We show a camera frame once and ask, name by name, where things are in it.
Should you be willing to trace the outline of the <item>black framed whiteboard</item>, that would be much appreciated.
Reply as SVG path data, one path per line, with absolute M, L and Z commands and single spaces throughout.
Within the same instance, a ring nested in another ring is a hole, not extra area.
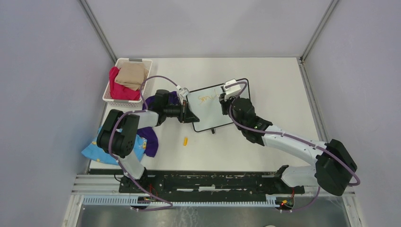
M 195 132 L 213 131 L 233 123 L 228 115 L 222 114 L 219 96 L 224 93 L 223 86 L 221 83 L 204 87 L 193 90 L 187 95 L 190 110 L 199 118 L 198 122 L 192 124 Z

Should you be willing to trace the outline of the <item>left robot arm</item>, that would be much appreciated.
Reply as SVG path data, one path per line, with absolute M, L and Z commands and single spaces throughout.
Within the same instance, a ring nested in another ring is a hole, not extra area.
M 166 118 L 176 118 L 180 123 L 200 121 L 188 101 L 177 98 L 176 103 L 167 90 L 157 90 L 153 98 L 147 110 L 111 110 L 96 139 L 97 146 L 115 159 L 124 175 L 131 178 L 132 189 L 139 193 L 148 188 L 148 179 L 143 176 L 146 168 L 132 151 L 138 130 L 160 126 Z

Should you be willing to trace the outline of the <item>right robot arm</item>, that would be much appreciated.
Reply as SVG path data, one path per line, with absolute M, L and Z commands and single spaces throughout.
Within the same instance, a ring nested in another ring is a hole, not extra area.
M 307 163 L 306 166 L 282 166 L 273 187 L 279 193 L 291 187 L 318 186 L 341 196 L 348 186 L 360 184 L 357 165 L 342 142 L 307 140 L 286 132 L 255 113 L 248 98 L 219 96 L 222 113 L 228 115 L 242 135 L 251 143 L 275 148 Z

